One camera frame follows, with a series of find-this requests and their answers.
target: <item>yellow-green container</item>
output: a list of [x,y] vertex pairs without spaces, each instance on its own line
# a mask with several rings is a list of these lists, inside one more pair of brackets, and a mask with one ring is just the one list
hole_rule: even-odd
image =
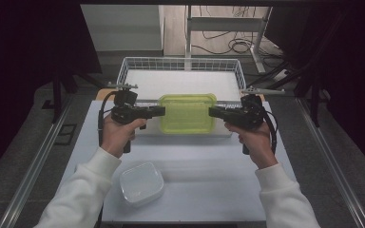
[[161,130],[165,134],[207,134],[215,127],[209,107],[216,104],[214,94],[169,94],[160,98],[165,107]]

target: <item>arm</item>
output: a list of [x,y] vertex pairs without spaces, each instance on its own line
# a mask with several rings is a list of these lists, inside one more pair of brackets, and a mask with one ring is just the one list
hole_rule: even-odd
[[36,227],[93,227],[104,198],[112,185],[112,175],[121,164],[119,158],[134,129],[146,120],[127,125],[105,118],[103,144],[87,163],[79,164],[76,172],[60,187],[48,204]]
[[243,130],[227,123],[230,131],[237,132],[241,143],[250,151],[251,160],[259,170],[260,201],[269,228],[319,227],[313,208],[301,193],[296,181],[286,175],[271,150],[269,128],[266,123],[253,131]]

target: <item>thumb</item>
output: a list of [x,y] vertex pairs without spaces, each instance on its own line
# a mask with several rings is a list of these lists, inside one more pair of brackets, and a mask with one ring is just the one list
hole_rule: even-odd
[[136,119],[132,123],[125,125],[125,128],[132,133],[136,128],[143,126],[147,123],[147,119]]
[[238,133],[239,135],[241,134],[244,134],[245,130],[238,127],[238,126],[235,126],[235,125],[232,125],[230,123],[225,123],[224,126],[229,130],[229,131],[233,131],[233,132],[236,132]]

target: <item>white sweater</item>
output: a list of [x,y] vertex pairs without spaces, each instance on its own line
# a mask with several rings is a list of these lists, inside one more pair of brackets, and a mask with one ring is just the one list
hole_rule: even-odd
[[[120,163],[99,147],[91,160],[79,164],[60,187],[35,227],[92,228]],[[268,228],[319,227],[310,202],[301,194],[298,183],[287,177],[281,164],[258,170],[256,175]]]

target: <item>clear plastic container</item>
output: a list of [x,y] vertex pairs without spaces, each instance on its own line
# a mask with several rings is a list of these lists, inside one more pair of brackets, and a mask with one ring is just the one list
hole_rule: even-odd
[[142,206],[163,194],[163,176],[153,163],[146,162],[124,171],[120,177],[124,198],[133,206]]
[[214,94],[168,94],[159,100],[165,107],[161,130],[165,134],[207,134],[215,127],[209,107],[216,104]]

